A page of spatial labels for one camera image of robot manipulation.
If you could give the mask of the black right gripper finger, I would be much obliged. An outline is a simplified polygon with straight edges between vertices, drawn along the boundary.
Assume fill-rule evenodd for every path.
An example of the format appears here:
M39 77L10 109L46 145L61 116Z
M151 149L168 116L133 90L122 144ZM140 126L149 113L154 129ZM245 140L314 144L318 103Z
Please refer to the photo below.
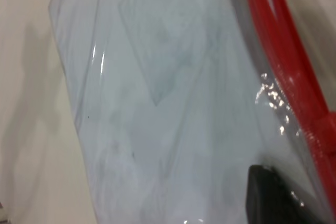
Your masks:
M313 214L295 199L275 170L252 165L248 170L248 223L313 223Z

